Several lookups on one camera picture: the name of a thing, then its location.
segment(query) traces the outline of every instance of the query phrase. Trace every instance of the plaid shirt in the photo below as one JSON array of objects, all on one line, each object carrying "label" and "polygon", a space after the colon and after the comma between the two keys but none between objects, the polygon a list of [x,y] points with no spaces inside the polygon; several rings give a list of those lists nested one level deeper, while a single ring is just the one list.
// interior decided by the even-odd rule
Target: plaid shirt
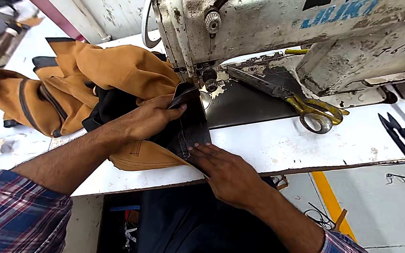
[{"label": "plaid shirt", "polygon": [[[1,170],[0,252],[61,252],[71,206],[70,197]],[[346,235],[326,231],[321,253],[365,252]]]}]

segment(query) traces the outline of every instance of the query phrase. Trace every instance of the blue object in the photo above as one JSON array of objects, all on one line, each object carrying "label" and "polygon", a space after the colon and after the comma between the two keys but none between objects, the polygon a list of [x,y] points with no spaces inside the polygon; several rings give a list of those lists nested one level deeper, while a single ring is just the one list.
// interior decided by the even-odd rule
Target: blue object
[{"label": "blue object", "polygon": [[126,211],[126,210],[140,210],[140,206],[123,206],[123,207],[113,207],[109,209],[110,212]]}]

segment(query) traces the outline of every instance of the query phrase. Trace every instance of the sewing machine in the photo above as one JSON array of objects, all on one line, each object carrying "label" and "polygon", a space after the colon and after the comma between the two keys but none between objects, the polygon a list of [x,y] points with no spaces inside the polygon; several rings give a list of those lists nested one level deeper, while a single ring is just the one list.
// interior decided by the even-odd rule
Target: sewing machine
[{"label": "sewing machine", "polygon": [[[146,1],[144,9],[151,6],[181,80],[205,85],[209,92],[220,86],[217,72],[227,68],[220,66],[223,61],[299,45],[312,46],[304,56],[250,61],[287,68],[307,97],[340,107],[391,99],[379,87],[405,82],[405,73],[400,74],[405,72],[405,1],[157,0]],[[151,47],[158,41],[144,32],[147,21],[143,42]],[[283,57],[297,59],[289,64]]]}]

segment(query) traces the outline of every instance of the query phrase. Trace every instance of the hand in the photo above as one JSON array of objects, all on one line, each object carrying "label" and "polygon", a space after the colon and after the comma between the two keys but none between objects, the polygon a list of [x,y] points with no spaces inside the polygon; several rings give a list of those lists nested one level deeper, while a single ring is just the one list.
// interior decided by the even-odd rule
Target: hand
[{"label": "hand", "polygon": [[173,95],[156,97],[144,101],[131,112],[104,124],[100,128],[113,133],[124,142],[144,140],[162,131],[170,121],[178,119],[187,109],[186,104],[180,108],[166,110],[173,100]]},{"label": "hand", "polygon": [[274,189],[242,157],[210,143],[195,143],[188,150],[191,154],[188,160],[207,173],[217,199],[250,212],[267,204],[270,190]]}]

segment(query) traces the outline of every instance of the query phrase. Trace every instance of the black pants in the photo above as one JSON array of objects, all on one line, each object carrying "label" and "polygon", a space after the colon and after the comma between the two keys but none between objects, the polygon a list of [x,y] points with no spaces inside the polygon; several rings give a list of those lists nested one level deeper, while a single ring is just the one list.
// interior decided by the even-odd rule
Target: black pants
[{"label": "black pants", "polygon": [[215,198],[208,184],[149,190],[138,253],[287,252],[265,223]]}]

